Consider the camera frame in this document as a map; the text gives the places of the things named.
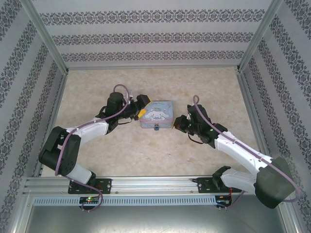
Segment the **patterned wall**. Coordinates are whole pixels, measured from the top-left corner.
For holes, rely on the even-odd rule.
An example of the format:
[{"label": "patterned wall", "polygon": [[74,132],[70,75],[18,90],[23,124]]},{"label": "patterned wall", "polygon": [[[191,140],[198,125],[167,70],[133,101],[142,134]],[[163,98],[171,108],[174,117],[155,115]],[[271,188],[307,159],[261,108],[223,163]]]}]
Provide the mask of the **patterned wall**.
[{"label": "patterned wall", "polygon": [[18,0],[0,3],[0,233],[32,176],[63,74]]},{"label": "patterned wall", "polygon": [[285,0],[244,71],[272,156],[290,165],[303,197],[295,204],[311,232],[311,4]]},{"label": "patterned wall", "polygon": [[34,0],[69,68],[237,65],[271,0]]}]

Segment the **cartoon character print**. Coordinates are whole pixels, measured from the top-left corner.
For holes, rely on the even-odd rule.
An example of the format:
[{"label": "cartoon character print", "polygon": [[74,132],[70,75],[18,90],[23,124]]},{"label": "cartoon character print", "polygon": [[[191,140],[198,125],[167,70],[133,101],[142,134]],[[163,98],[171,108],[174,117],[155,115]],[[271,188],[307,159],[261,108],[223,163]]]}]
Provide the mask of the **cartoon character print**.
[{"label": "cartoon character print", "polygon": [[153,108],[151,111],[145,115],[145,118],[150,120],[165,120],[170,115],[167,115],[160,108]]}]

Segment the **vent slot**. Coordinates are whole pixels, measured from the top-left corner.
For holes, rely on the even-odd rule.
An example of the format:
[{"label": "vent slot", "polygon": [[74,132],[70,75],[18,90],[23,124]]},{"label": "vent slot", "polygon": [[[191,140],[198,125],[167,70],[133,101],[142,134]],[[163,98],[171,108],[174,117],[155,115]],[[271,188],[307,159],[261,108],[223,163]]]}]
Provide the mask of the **vent slot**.
[{"label": "vent slot", "polygon": [[[77,206],[80,197],[36,197],[34,206]],[[165,205],[215,205],[215,196],[169,197],[115,197],[104,196],[102,206],[165,206]]]}]

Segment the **pink cable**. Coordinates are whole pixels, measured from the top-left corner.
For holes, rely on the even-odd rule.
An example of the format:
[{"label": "pink cable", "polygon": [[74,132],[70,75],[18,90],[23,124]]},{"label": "pink cable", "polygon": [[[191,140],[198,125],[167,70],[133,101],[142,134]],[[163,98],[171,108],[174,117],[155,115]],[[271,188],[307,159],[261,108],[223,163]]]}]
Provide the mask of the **pink cable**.
[{"label": "pink cable", "polygon": [[[84,124],[78,126],[77,128],[73,129],[73,130],[67,135],[67,137],[65,138],[64,144],[63,144],[63,146],[62,146],[62,148],[61,148],[61,150],[60,150],[59,157],[58,157],[58,161],[57,161],[57,164],[56,164],[56,169],[55,169],[55,176],[58,176],[59,167],[60,167],[60,164],[61,164],[61,161],[62,161],[62,158],[63,158],[63,154],[64,154],[64,148],[65,148],[65,146],[66,146],[66,144],[67,144],[67,142],[68,142],[70,136],[71,136],[74,132],[76,132],[77,130],[79,130],[79,128],[82,128],[82,127],[84,127],[84,126],[87,126],[87,125],[90,125],[90,124],[96,124],[96,122],[102,122],[102,121],[104,121],[104,120],[111,119],[111,118],[113,118],[113,117],[119,115],[120,113],[122,113],[122,112],[126,109],[128,103],[129,103],[130,92],[129,92],[129,90],[127,89],[127,87],[126,87],[125,85],[123,85],[123,84],[115,85],[115,87],[113,88],[113,92],[115,92],[115,90],[116,90],[116,88],[117,88],[118,86],[122,86],[122,87],[124,87],[124,89],[126,90],[127,100],[126,100],[125,106],[124,106],[120,111],[118,111],[117,113],[115,113],[114,115],[108,116],[108,117],[103,118],[103,119],[100,119],[100,120],[90,121],[90,122],[84,123]],[[77,183],[77,184],[79,184],[79,185],[82,185],[82,186],[87,187],[87,188],[91,188],[91,189],[93,189],[93,190],[95,190],[96,192],[99,193],[99,196],[100,196],[100,198],[101,198],[100,203],[99,203],[97,206],[95,206],[93,209],[87,210],[88,212],[92,212],[92,211],[94,211],[94,210],[96,210],[97,208],[100,207],[100,205],[102,204],[104,198],[103,198],[102,192],[101,192],[99,189],[94,188],[94,187],[92,187],[92,186],[90,186],[90,185],[81,183],[81,182],[79,182],[79,181],[75,181],[75,180],[73,180],[73,179],[71,179],[71,178],[69,178],[69,177],[67,177],[67,176],[66,176],[66,178],[69,179],[69,180],[71,180],[71,181],[73,181],[73,182],[75,182],[75,183]],[[84,203],[82,204],[82,206],[81,206],[82,211],[86,211],[85,209],[83,209],[84,204],[85,204],[85,202],[84,202]]]},{"label": "pink cable", "polygon": [[272,165],[271,163],[269,163],[267,160],[261,158],[259,155],[257,155],[256,153],[252,152],[249,148],[247,148],[246,146],[244,146],[243,144],[235,141],[233,138],[225,135],[224,133],[222,133],[219,129],[217,129],[215,126],[213,126],[212,123],[210,123],[205,116],[202,114],[202,112],[200,111],[199,107],[198,107],[198,102],[199,102],[200,98],[197,95],[193,96],[193,103],[194,106],[196,108],[196,110],[198,111],[198,113],[200,114],[200,116],[202,117],[202,119],[213,129],[215,130],[217,133],[219,133],[220,135],[222,135],[223,137],[225,137],[226,139],[228,139],[229,141],[239,145],[241,148],[243,148],[244,150],[246,150],[247,152],[249,152],[250,154],[254,155],[257,159],[263,161],[266,165],[270,166],[271,168],[273,168],[275,171],[277,171],[279,174],[281,174],[285,179],[287,179],[292,186],[294,186],[295,190],[296,190],[296,197],[294,199],[290,199],[290,200],[283,200],[283,202],[294,202],[297,201],[300,197],[301,197],[301,191],[298,187],[298,185],[296,185],[296,183],[289,178],[284,172],[282,172],[280,169],[278,169],[276,166]]},{"label": "pink cable", "polygon": [[226,210],[227,210],[227,209],[230,209],[232,206],[234,206],[237,202],[239,202],[239,201],[241,200],[241,197],[243,196],[244,193],[245,193],[245,191],[242,191],[242,192],[239,194],[239,196],[237,197],[237,199],[236,199],[231,205],[229,205],[228,207],[225,206],[225,205],[223,205],[223,204],[220,204],[220,203],[216,203],[216,205],[219,205],[219,206],[221,206],[221,207],[223,207],[223,208],[226,208]]}]

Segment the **yellow label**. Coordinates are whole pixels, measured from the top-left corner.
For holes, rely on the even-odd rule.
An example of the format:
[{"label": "yellow label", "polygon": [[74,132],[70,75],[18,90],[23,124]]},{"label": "yellow label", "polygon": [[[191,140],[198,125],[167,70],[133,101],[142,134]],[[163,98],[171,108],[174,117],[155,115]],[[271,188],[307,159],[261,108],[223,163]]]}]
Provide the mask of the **yellow label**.
[{"label": "yellow label", "polygon": [[146,112],[147,112],[146,109],[142,109],[138,114],[138,118],[140,119]]}]

